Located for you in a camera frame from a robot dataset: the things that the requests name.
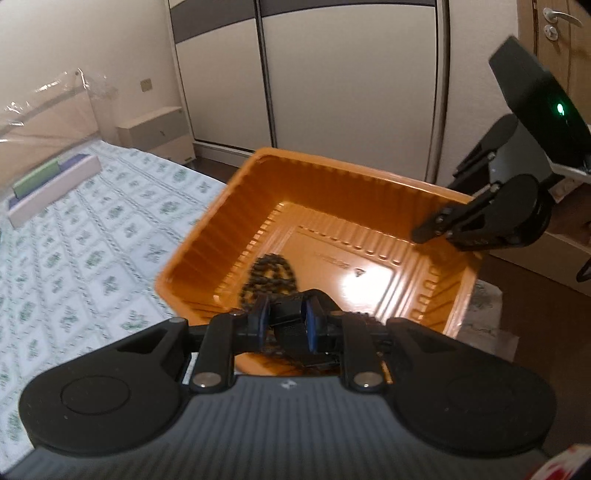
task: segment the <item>wardrobe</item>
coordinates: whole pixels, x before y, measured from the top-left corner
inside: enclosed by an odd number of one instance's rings
[[[440,135],[436,0],[168,6],[205,156],[240,165],[274,146],[428,179]]]

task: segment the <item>dark floor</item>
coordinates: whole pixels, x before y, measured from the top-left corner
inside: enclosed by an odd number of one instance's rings
[[[191,167],[225,183],[237,171],[206,158]],[[547,452],[591,443],[591,297],[490,255],[480,278],[503,292],[501,328],[519,336],[515,362],[541,375],[556,392]]]
[[[197,157],[185,166],[224,183],[228,183],[238,170],[237,167],[203,157]]]

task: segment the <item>electrical outlet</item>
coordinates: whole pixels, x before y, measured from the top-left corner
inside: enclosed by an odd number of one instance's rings
[[[147,92],[152,89],[152,79],[145,79],[139,83],[139,86],[142,87],[142,92]]]

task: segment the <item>white bedsheet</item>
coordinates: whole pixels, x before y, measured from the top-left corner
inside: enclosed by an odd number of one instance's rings
[[[34,376],[173,314],[154,278],[224,184],[95,141],[102,173],[15,231],[0,220],[0,472],[31,445],[18,399]]]

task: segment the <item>red and white object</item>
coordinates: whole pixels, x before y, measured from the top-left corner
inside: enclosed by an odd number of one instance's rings
[[[579,478],[576,476],[577,473],[590,460],[591,445],[573,445],[550,459],[529,480],[577,480]]]

